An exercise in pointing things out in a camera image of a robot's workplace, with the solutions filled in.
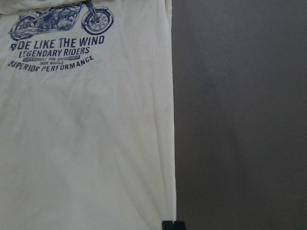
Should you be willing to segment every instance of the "gray background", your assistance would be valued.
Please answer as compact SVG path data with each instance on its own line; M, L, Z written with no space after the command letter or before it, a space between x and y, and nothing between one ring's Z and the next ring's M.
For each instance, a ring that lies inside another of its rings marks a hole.
M177 217L307 229L307 1L173 0Z

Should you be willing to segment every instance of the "t-shirt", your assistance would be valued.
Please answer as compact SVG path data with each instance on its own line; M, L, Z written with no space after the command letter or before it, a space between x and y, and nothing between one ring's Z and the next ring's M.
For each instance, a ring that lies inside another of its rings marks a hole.
M0 0L0 13L0 229L175 220L171 0Z

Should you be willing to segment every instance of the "motorcycle wheel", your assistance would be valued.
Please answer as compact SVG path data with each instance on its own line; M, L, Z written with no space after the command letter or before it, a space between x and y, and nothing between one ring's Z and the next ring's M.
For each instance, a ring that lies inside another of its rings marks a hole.
M90 35L100 35L107 31L114 22L114 17L108 9L96 8L98 20L96 21L94 15L89 13L82 23L83 29Z
M10 30L10 35L11 38L14 41L19 41L22 39L27 39L33 36L33 34L23 34L22 30L26 30L29 26L32 28L35 28L36 22L32 22L30 24L27 24L25 21L26 20L30 20L32 21L33 19L35 19L35 17L32 16L26 16L20 20L18 20L17 22L14 23L14 25L12 26L11 30Z

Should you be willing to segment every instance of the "motorcycle front fork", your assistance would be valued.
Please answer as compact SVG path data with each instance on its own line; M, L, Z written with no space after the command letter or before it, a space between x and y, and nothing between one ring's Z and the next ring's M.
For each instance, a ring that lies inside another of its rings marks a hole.
M91 14L94 16L95 21L98 21L99 17L94 8L94 5L92 4L92 1L91 0L86 1L85 5L88 8L88 10L91 12Z

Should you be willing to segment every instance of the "motorcycle graphic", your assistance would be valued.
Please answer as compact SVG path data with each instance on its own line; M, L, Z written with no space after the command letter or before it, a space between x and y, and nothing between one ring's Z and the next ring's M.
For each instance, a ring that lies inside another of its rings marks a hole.
M35 13L20 15L9 34L15 41L37 34L71 30L83 6L88 12L83 16L81 26L90 35L100 35L114 22L113 13L107 7L94 7L91 0L52 7Z

